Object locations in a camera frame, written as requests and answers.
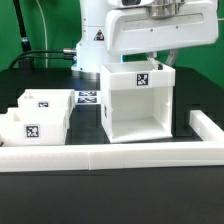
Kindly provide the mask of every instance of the white container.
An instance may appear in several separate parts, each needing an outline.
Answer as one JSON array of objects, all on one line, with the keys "label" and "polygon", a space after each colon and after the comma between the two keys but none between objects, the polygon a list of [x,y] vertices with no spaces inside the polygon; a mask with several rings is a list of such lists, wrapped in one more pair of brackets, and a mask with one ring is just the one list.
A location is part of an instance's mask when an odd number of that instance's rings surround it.
[{"label": "white container", "polygon": [[64,145],[66,114],[64,108],[9,108],[0,122],[4,146]]},{"label": "white container", "polygon": [[111,143],[172,137],[175,70],[162,67],[149,61],[101,66],[101,121]]},{"label": "white container", "polygon": [[26,89],[18,98],[22,108],[51,107],[68,109],[69,116],[75,107],[74,89]]}]

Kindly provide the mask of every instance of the black tabletop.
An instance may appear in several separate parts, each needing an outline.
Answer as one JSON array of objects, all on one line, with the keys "label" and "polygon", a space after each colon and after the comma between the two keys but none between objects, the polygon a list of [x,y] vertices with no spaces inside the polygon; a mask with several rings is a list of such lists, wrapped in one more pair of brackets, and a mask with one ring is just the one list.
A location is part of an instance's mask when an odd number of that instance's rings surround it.
[{"label": "black tabletop", "polygon": [[[68,69],[5,70],[0,83],[0,113],[17,106],[27,88],[100,89]],[[193,69],[178,68],[174,137],[160,141],[199,141],[188,125],[192,109],[224,128],[224,90]],[[71,125],[66,144],[109,144],[99,105],[76,106]],[[0,223],[223,224],[223,189],[222,166],[1,173]]]}]

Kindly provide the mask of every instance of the green backdrop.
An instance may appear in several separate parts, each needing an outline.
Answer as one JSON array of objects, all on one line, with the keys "label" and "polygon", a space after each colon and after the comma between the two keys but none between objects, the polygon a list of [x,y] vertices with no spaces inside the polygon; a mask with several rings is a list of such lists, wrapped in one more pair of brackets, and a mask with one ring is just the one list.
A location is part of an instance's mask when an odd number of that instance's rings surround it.
[{"label": "green backdrop", "polygon": [[[46,18],[48,48],[74,47],[81,38],[79,0],[39,0]],[[24,22],[32,49],[44,49],[44,30],[35,0],[20,0]],[[0,70],[22,53],[20,33],[12,0],[0,0]],[[224,17],[224,1],[220,0],[218,17]],[[166,52],[159,53],[165,60]],[[176,66],[191,67],[224,88],[224,21],[219,22],[219,38],[213,45],[179,50]],[[70,61],[50,61],[50,67],[70,67]],[[36,66],[44,67],[44,61]]]}]

